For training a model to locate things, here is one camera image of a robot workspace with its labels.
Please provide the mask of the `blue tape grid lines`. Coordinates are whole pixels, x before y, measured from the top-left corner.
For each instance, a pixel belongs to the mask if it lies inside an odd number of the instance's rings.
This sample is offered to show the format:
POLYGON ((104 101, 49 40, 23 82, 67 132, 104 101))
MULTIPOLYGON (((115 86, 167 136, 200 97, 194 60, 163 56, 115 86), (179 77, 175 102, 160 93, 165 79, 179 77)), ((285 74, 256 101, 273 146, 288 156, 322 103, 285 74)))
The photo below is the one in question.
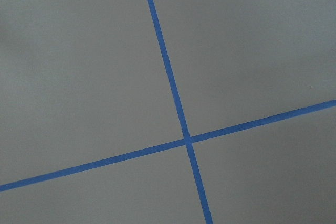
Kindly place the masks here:
POLYGON ((195 154, 194 147, 193 147, 194 143, 201 142, 201 141, 207 141, 207 140, 210 140, 216 137, 229 135, 232 133, 252 129, 255 127, 260 127, 260 126, 267 125, 267 124, 272 124, 272 123, 279 122, 282 120, 287 120, 287 119, 294 118, 297 116, 301 116, 301 115, 305 115, 305 114, 309 114, 309 113, 335 107, 335 100, 325 101, 325 102, 314 104, 314 105, 307 106, 304 108, 299 108, 299 109, 295 109, 292 111, 287 111, 284 113, 268 116, 262 119, 257 119, 257 120, 253 120, 250 122, 245 122, 242 124, 237 124, 237 125, 225 127, 222 129, 191 136, 189 129, 188 129, 188 124, 187 124, 187 120, 184 114, 183 105, 181 102, 179 91, 176 85, 173 68, 171 66, 169 54, 166 48, 166 43, 165 43, 164 36, 162 33, 161 24, 160 24, 159 17, 156 11, 155 2, 154 0, 146 0, 146 1, 148 3, 149 11, 151 14, 152 23, 155 29, 156 38, 159 44, 162 60, 163 60, 164 67, 165 67, 165 72, 166 72, 166 75, 169 81, 169 85, 170 85, 171 93, 173 96, 174 105, 175 105, 175 109, 177 112, 183 138, 180 140, 174 140, 171 142, 167 142, 167 143, 163 143, 160 145, 147 147, 141 150, 136 150, 136 151, 120 154, 117 156, 101 159, 98 161, 57 170, 55 172, 46 173, 46 174, 42 174, 42 175, 30 177, 30 178, 18 180, 15 182, 3 184, 1 185, 1 191, 8 191, 8 190, 13 190, 16 188, 21 188, 21 187, 25 187, 25 186, 29 186, 29 185, 33 185, 37 183, 42 183, 48 180, 70 176, 73 174, 86 172, 92 169, 97 169, 100 167, 124 162, 127 160, 142 157, 142 156, 148 156, 150 154, 159 153, 162 151, 167 151, 167 150, 171 150, 177 147, 184 146, 188 154, 188 159, 189 159, 192 173, 194 176, 194 181, 195 181, 195 185, 197 188, 198 197, 199 197, 199 200, 202 206, 202 211, 203 211, 205 222, 213 223, 212 214, 209 208, 204 184, 203 184, 202 177, 201 177, 201 172, 200 172, 200 169, 197 163, 197 158, 196 158, 196 154, 195 154))

